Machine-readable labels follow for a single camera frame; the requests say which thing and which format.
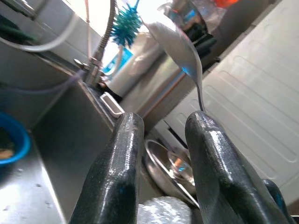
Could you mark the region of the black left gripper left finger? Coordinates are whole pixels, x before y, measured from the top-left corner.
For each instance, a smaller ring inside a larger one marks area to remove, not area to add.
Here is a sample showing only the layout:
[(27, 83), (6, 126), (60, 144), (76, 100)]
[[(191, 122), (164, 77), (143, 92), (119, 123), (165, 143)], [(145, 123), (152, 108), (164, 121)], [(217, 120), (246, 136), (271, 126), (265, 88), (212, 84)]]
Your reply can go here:
[(143, 119), (123, 113), (88, 171), (71, 224), (136, 223), (143, 141)]

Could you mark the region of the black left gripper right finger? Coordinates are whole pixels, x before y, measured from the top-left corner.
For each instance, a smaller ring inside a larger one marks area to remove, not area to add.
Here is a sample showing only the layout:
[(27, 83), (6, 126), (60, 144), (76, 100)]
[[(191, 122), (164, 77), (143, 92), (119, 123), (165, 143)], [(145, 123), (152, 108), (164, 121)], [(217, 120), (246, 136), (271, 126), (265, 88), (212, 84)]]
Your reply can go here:
[(193, 112), (185, 137), (203, 223), (294, 223), (277, 185), (259, 176), (214, 119)]

